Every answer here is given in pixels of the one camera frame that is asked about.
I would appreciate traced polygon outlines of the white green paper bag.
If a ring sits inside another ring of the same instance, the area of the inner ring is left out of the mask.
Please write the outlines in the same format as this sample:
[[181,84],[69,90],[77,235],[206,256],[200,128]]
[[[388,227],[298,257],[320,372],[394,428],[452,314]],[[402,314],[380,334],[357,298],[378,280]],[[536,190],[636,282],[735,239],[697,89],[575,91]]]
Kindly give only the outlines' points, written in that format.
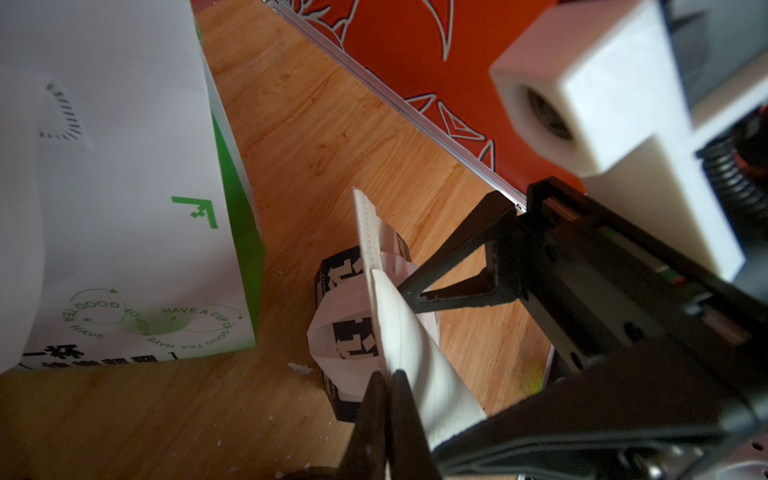
[[188,1],[1,5],[1,368],[256,343],[264,246]]

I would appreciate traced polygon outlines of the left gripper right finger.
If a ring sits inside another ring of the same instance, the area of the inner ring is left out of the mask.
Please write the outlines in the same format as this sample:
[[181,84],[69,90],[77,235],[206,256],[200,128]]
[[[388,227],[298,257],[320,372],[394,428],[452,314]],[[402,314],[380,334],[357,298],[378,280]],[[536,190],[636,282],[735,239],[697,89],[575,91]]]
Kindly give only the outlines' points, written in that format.
[[392,479],[441,479],[403,370],[391,379],[389,464]]

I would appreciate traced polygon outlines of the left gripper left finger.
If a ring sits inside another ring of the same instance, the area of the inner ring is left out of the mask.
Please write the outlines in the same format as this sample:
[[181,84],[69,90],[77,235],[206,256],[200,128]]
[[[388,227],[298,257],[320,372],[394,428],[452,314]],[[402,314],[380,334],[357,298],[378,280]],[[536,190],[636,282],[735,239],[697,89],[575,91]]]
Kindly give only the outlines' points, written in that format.
[[343,459],[339,479],[385,478],[387,434],[389,430],[389,391],[381,372],[369,380],[357,420]]

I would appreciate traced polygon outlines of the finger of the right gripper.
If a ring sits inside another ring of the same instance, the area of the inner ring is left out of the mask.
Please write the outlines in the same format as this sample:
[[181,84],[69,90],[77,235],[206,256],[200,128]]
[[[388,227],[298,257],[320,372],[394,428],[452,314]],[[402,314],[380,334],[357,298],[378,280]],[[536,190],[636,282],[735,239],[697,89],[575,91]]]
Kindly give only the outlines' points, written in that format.
[[398,290],[416,313],[512,303],[522,291],[521,252],[516,205],[494,191]]
[[693,479],[755,434],[755,361],[646,341],[465,430],[434,460],[447,476]]

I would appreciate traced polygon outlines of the pink white receipt paper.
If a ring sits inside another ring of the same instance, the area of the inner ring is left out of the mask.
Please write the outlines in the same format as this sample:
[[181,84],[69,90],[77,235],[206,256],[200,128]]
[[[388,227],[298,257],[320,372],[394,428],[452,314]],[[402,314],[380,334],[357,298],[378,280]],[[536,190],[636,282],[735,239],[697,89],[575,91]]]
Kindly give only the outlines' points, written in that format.
[[397,284],[408,262],[383,251],[388,226],[359,189],[353,190],[358,239],[374,332],[385,376],[406,373],[430,449],[486,419],[486,413],[424,325],[433,313],[416,314]]

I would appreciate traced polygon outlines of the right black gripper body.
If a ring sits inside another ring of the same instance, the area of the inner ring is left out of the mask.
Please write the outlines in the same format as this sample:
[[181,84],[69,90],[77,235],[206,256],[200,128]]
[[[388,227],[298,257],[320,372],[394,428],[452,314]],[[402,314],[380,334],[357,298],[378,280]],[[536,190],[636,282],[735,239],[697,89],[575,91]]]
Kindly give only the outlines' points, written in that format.
[[574,376],[646,341],[756,363],[756,434],[707,474],[767,450],[767,309],[564,182],[531,185],[522,299]]

